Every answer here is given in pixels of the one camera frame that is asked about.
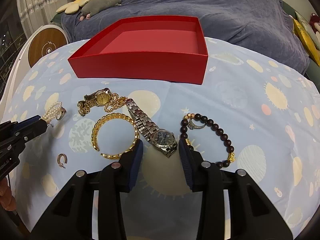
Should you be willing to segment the left hand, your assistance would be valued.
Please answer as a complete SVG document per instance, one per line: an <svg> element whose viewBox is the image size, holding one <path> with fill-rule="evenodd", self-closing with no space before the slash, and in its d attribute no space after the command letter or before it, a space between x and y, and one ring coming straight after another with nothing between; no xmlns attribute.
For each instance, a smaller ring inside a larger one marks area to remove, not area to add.
<svg viewBox="0 0 320 240"><path fill-rule="evenodd" d="M16 200L12 196L11 189L6 178L0 182L0 202L1 206L7 211L16 210Z"/></svg>

